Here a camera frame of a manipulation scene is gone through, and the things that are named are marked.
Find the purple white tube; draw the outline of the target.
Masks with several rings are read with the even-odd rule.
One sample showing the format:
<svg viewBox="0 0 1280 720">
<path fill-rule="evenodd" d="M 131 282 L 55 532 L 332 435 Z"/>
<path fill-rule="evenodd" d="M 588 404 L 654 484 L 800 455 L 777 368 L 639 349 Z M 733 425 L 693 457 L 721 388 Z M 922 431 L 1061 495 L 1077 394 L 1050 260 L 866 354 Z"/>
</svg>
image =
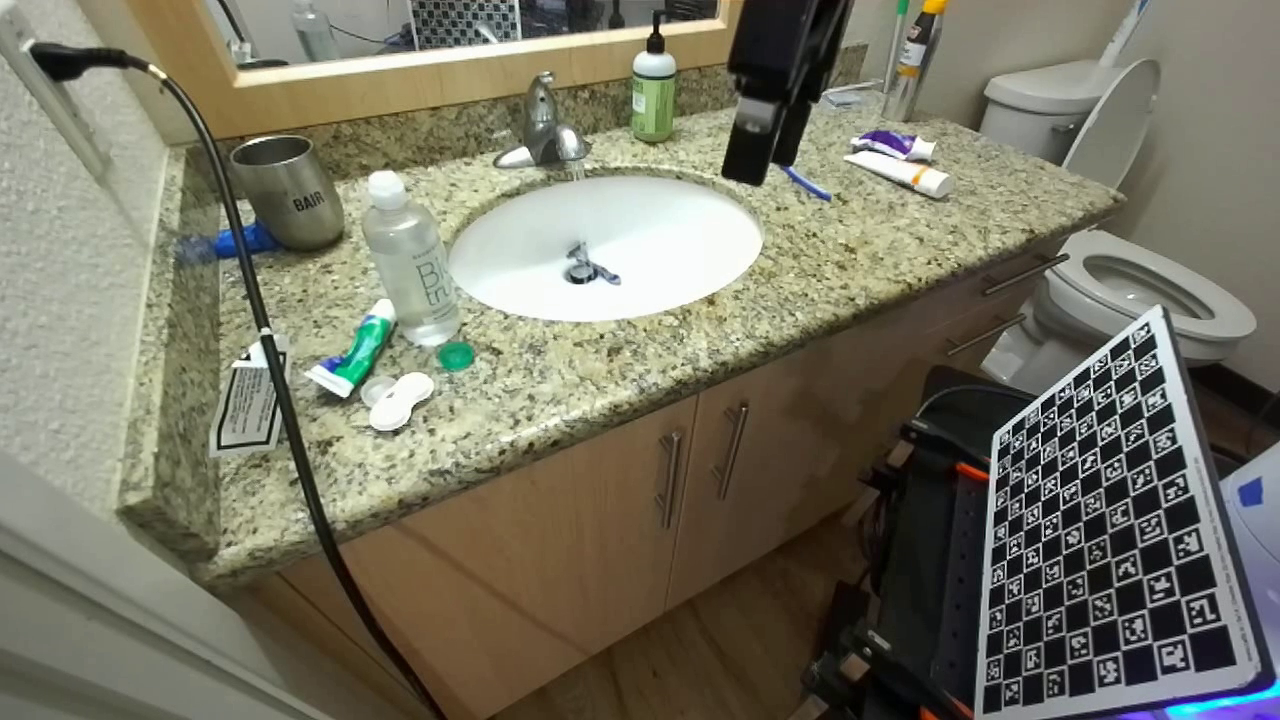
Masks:
<svg viewBox="0 0 1280 720">
<path fill-rule="evenodd" d="M 854 152 L 872 151 L 904 161 L 931 163 L 937 143 L 916 135 L 873 129 L 851 138 L 850 147 Z"/>
</svg>

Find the green soap dispenser bottle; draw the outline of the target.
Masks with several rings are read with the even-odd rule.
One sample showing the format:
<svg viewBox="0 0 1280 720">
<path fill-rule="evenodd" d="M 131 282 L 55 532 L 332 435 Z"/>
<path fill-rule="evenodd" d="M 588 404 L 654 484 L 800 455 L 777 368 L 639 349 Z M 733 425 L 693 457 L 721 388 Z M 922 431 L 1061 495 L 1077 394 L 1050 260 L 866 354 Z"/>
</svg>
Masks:
<svg viewBox="0 0 1280 720">
<path fill-rule="evenodd" d="M 677 61 L 667 51 L 662 22 L 669 13 L 652 13 L 652 32 L 645 49 L 632 61 L 631 131 L 646 143 L 662 143 L 675 131 L 675 91 Z"/>
</svg>

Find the white orange tube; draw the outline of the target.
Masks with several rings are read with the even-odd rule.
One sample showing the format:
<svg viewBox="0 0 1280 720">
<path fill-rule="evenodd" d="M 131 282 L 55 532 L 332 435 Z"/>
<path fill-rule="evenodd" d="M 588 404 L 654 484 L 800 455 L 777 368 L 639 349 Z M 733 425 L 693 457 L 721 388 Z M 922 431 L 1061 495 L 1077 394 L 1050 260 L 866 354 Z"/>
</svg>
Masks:
<svg viewBox="0 0 1280 720">
<path fill-rule="evenodd" d="M 845 155 L 844 160 L 928 199 L 946 199 L 955 186 L 955 179 L 945 172 L 884 154 L 859 151 Z"/>
</svg>

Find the white sink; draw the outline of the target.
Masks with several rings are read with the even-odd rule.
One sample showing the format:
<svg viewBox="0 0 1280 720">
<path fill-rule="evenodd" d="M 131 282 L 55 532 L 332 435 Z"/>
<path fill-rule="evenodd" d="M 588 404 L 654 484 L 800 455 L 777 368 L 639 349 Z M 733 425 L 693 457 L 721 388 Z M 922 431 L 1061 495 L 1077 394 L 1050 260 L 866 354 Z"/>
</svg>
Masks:
<svg viewBox="0 0 1280 720">
<path fill-rule="evenodd" d="M 682 179 L 607 176 L 499 202 L 452 243 L 454 283 L 495 310 L 549 322 L 613 322 L 682 307 L 741 277 L 764 231 L 732 199 Z M 566 254 L 621 278 L 571 284 Z"/>
</svg>

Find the sink drain stopper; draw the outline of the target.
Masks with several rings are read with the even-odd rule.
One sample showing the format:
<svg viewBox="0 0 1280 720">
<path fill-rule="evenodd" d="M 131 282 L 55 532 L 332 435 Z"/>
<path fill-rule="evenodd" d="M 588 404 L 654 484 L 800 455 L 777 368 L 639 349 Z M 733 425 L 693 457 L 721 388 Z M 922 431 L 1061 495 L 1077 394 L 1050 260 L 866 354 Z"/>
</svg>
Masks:
<svg viewBox="0 0 1280 720">
<path fill-rule="evenodd" d="M 576 243 L 568 250 L 566 258 L 570 260 L 570 266 L 564 270 L 564 279 L 571 284 L 589 284 L 595 281 L 612 286 L 621 284 L 621 278 L 617 274 L 590 259 L 585 243 Z"/>
</svg>

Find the silver tap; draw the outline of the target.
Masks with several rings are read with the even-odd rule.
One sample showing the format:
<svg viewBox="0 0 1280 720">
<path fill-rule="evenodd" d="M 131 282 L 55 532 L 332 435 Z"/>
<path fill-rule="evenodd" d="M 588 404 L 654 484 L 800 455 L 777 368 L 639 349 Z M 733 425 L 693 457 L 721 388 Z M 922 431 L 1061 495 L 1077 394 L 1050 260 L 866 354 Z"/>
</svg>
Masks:
<svg viewBox="0 0 1280 720">
<path fill-rule="evenodd" d="M 494 158 L 498 169 L 526 169 L 535 167 L 562 167 L 585 160 L 593 146 L 567 122 L 561 113 L 552 86 L 556 74 L 538 73 L 524 97 L 521 143 Z"/>
</svg>

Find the wooden drawer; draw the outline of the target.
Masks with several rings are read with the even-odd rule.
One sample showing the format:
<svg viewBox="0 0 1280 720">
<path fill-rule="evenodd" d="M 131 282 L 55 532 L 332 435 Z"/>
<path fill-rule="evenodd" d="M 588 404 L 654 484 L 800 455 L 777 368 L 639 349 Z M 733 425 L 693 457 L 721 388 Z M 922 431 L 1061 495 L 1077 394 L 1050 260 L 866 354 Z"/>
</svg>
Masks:
<svg viewBox="0 0 1280 720">
<path fill-rule="evenodd" d="M 946 357 L 947 338 L 965 340 L 995 324 L 997 316 L 1025 314 L 1023 305 L 1024 302 L 1019 309 L 1006 306 L 975 310 L 924 334 L 901 334 L 899 348 L 891 356 L 893 365 L 879 405 L 879 419 L 896 427 L 899 421 L 914 414 L 924 398 L 925 378 L 934 366 L 951 366 L 975 374 L 997 340 L 988 340 L 984 345 L 955 357 Z"/>
<path fill-rule="evenodd" d="M 988 286 L 989 278 L 1009 277 L 1039 263 L 1038 256 L 1052 258 L 1062 252 L 1066 240 L 1065 236 L 1061 236 L 1039 241 L 1019 254 L 928 290 L 908 302 L 905 307 L 892 311 L 888 328 L 909 336 L 924 334 L 975 310 L 1006 306 L 1019 309 L 1030 297 L 1036 283 L 1044 273 L 992 297 L 982 297 L 980 292 Z"/>
</svg>

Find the narrow wooden cabinet door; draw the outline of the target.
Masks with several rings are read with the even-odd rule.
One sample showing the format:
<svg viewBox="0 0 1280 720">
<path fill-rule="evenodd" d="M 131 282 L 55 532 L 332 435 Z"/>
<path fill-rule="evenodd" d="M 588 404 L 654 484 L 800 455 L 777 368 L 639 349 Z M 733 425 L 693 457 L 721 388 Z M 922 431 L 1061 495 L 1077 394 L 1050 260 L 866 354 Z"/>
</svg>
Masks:
<svg viewBox="0 0 1280 720">
<path fill-rule="evenodd" d="M 698 396 L 677 512 L 667 603 L 675 607 L 849 503 L 852 474 L 873 446 L 876 407 L 901 331 L 888 316 L 806 345 Z M 724 410 L 750 418 L 728 497 L 712 466 L 724 452 Z"/>
</svg>

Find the wood framed mirror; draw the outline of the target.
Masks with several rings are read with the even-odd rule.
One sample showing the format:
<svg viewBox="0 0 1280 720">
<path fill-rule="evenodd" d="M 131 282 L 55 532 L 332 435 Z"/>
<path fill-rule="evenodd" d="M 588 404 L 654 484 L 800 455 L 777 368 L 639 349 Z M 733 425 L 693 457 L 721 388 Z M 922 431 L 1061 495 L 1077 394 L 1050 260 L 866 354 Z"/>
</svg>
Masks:
<svg viewBox="0 0 1280 720">
<path fill-rule="evenodd" d="M 539 70 L 558 87 L 630 76 L 648 26 L 426 51 L 375 42 L 356 56 L 244 69 L 230 42 L 300 55 L 291 0 L 76 0 L 108 45 L 146 56 L 196 101 L 216 138 L 268 135 L 516 95 Z"/>
</svg>

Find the clear solution bottle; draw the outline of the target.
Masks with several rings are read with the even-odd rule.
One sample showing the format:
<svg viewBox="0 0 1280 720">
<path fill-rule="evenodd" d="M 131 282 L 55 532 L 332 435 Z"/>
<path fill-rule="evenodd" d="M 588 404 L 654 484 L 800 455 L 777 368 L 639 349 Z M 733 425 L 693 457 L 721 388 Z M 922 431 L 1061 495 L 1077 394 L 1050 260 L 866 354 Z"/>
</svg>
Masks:
<svg viewBox="0 0 1280 720">
<path fill-rule="evenodd" d="M 460 305 L 435 218 L 393 170 L 375 170 L 366 192 L 361 229 L 399 332 L 421 347 L 449 342 L 461 328 Z"/>
</svg>

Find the white toilet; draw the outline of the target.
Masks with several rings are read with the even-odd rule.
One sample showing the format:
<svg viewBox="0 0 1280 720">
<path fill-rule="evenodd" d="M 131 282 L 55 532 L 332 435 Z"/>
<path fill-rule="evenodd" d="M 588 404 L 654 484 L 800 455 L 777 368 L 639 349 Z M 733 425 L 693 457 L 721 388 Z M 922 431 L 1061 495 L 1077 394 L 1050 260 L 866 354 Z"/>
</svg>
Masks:
<svg viewBox="0 0 1280 720">
<path fill-rule="evenodd" d="M 1117 188 L 1149 131 L 1162 72 L 1094 60 L 996 76 L 980 132 Z M 1071 234 L 1033 273 L 1036 288 L 983 360 L 988 377 L 1042 391 L 1152 306 L 1165 307 L 1189 366 L 1229 359 L 1257 328 L 1235 295 L 1161 254 L 1097 227 Z"/>
</svg>

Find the white contact lens case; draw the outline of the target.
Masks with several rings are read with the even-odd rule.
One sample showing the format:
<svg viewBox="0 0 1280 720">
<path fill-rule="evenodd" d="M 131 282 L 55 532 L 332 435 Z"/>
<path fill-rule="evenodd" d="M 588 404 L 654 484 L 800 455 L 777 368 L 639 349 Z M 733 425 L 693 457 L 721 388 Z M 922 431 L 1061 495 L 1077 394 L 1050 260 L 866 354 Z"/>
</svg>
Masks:
<svg viewBox="0 0 1280 720">
<path fill-rule="evenodd" d="M 411 372 L 397 379 L 375 375 L 364 383 L 360 396 L 369 409 L 369 425 L 378 432 L 394 432 L 410 421 L 413 410 L 434 391 L 431 377 Z"/>
</svg>

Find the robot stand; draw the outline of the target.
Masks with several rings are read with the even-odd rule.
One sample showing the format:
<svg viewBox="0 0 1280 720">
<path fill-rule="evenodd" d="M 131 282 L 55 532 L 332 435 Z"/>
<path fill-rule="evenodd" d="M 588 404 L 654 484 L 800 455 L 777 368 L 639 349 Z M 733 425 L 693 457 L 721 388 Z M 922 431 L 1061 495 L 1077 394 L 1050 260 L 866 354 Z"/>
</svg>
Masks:
<svg viewBox="0 0 1280 720">
<path fill-rule="evenodd" d="M 1280 475 L 1219 474 L 1176 370 L 1126 351 L 1033 397 L 940 366 L 923 395 L 818 720 L 1280 720 Z"/>
</svg>

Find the wide wooden cabinet door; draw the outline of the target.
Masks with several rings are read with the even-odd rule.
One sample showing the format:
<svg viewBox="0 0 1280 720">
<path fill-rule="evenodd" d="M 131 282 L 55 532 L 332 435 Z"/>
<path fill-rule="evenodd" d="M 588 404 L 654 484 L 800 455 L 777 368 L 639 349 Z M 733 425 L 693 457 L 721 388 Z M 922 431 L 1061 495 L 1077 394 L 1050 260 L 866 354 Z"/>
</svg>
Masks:
<svg viewBox="0 0 1280 720">
<path fill-rule="evenodd" d="M 352 539 L 340 552 L 449 720 L 485 720 L 659 616 L 698 401 Z M 654 496 L 684 432 L 675 516 Z"/>
</svg>

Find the green handled brush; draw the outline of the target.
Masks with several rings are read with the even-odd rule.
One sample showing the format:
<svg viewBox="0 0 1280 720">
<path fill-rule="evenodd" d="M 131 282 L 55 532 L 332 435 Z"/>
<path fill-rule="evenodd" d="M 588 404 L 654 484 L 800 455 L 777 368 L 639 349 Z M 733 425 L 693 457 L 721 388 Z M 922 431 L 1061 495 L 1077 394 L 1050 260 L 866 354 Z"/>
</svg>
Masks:
<svg viewBox="0 0 1280 720">
<path fill-rule="evenodd" d="M 888 97 L 895 78 L 897 76 L 899 58 L 902 47 L 902 37 L 908 24 L 908 12 L 910 9 L 910 3 L 911 0 L 895 0 L 893 26 L 890 36 L 890 45 L 887 47 L 887 58 L 884 63 L 884 78 L 882 79 L 882 87 L 881 87 L 884 99 Z"/>
</svg>

